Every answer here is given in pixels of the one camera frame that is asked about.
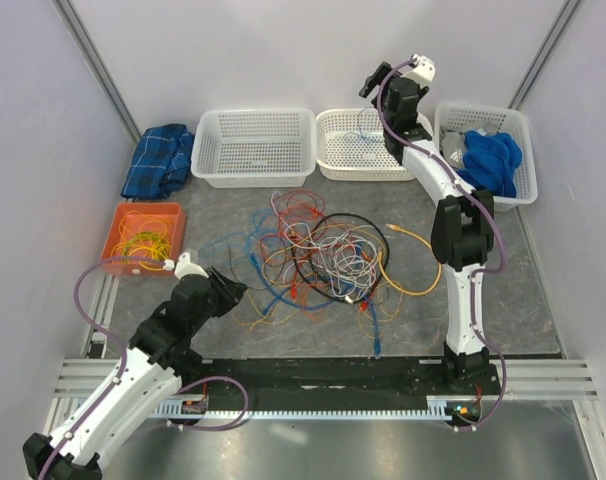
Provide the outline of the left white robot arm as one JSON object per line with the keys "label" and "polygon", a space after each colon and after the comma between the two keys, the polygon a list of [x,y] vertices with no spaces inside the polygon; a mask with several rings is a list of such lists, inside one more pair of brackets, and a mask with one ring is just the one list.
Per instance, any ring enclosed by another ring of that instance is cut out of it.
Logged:
{"label": "left white robot arm", "polygon": [[49,434],[22,452],[32,479],[99,479],[122,445],[166,399],[207,383],[192,338],[238,305],[247,287],[214,268],[190,268],[170,298],[143,321],[110,374]]}

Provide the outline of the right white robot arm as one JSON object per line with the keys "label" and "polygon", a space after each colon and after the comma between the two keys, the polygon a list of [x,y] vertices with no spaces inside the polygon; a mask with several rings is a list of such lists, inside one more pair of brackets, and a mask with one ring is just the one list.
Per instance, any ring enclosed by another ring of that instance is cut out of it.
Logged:
{"label": "right white robot arm", "polygon": [[418,120],[418,105],[435,76],[434,63],[413,56],[397,67],[381,63],[359,94],[371,97],[385,148],[419,181],[436,212],[430,244],[447,286],[448,329],[441,361],[447,392],[499,394],[503,376],[490,360],[483,333],[482,282],[493,248],[501,248],[490,191],[466,182],[439,153]]}

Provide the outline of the middle white perforated basket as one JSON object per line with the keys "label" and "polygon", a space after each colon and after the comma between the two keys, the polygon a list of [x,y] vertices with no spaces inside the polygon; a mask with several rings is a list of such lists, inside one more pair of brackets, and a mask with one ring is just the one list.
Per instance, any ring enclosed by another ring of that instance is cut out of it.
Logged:
{"label": "middle white perforated basket", "polygon": [[330,180],[404,182],[415,176],[389,155],[374,107],[330,109],[316,116],[317,165]]}

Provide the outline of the white perforated basket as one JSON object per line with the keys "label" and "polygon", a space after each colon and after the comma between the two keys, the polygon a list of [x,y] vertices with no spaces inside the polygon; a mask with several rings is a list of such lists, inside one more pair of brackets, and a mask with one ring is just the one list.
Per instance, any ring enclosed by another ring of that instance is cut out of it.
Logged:
{"label": "white perforated basket", "polygon": [[218,109],[198,122],[191,173],[219,189],[300,187],[316,162],[311,110]]}
{"label": "white perforated basket", "polygon": [[513,109],[447,102],[436,107],[434,139],[455,171],[494,196],[508,211],[538,196],[534,155],[525,116]]}
{"label": "white perforated basket", "polygon": [[330,180],[404,182],[415,176],[389,155],[374,107],[330,109],[316,116],[317,165]]}

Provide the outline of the right white perforated basket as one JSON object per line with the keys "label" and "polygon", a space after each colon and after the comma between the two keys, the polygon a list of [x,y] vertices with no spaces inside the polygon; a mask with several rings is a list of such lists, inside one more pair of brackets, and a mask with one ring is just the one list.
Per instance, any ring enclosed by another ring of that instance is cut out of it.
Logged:
{"label": "right white perforated basket", "polygon": [[455,171],[494,196],[508,211],[538,196],[534,155],[525,116],[513,109],[447,102],[436,107],[434,139]]}

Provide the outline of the orange plastic tray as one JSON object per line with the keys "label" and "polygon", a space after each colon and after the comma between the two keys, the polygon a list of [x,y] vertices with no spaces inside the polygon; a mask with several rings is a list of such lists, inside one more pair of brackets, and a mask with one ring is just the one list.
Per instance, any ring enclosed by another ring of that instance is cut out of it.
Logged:
{"label": "orange plastic tray", "polygon": [[175,202],[120,203],[101,255],[103,270],[114,276],[170,276],[166,259],[182,251],[186,213]]}

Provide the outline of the grey cloth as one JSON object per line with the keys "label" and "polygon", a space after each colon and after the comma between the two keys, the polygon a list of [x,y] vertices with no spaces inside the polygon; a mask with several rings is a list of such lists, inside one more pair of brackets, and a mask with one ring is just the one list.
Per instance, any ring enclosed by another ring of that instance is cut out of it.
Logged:
{"label": "grey cloth", "polygon": [[474,131],[482,136],[494,135],[498,132],[498,127],[492,122],[474,121],[462,125],[461,127],[441,127],[440,133],[440,152],[447,163],[455,169],[464,166],[463,157],[467,151],[465,146],[465,134]]}

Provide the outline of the left white perforated basket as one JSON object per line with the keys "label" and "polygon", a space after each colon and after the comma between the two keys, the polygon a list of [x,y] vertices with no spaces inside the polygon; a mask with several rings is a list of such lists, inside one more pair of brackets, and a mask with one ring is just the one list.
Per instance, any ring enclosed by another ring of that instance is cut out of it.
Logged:
{"label": "left white perforated basket", "polygon": [[191,173],[219,189],[300,187],[316,162],[311,110],[218,109],[198,122]]}

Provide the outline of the blue plaid cloth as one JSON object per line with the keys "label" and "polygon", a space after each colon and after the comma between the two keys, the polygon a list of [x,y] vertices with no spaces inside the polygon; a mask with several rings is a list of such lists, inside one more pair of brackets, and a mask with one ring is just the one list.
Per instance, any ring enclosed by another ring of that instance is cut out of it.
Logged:
{"label": "blue plaid cloth", "polygon": [[194,135],[185,124],[148,128],[139,140],[120,195],[160,200],[181,190],[191,170]]}

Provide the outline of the blue towel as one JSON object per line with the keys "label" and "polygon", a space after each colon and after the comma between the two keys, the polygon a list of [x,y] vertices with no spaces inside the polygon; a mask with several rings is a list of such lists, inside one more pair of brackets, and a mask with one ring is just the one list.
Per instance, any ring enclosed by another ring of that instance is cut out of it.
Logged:
{"label": "blue towel", "polygon": [[467,151],[459,176],[476,189],[487,189],[493,195],[515,198],[514,174],[523,161],[523,153],[511,135],[499,132],[482,136],[465,134]]}

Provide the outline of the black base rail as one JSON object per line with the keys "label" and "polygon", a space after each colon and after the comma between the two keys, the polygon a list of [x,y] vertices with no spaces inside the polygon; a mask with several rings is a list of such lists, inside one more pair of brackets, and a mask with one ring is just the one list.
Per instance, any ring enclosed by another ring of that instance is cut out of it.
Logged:
{"label": "black base rail", "polygon": [[245,388],[248,410],[423,407],[429,396],[489,397],[500,392],[496,366],[455,375],[449,363],[421,357],[214,359],[183,369],[185,386],[230,377]]}

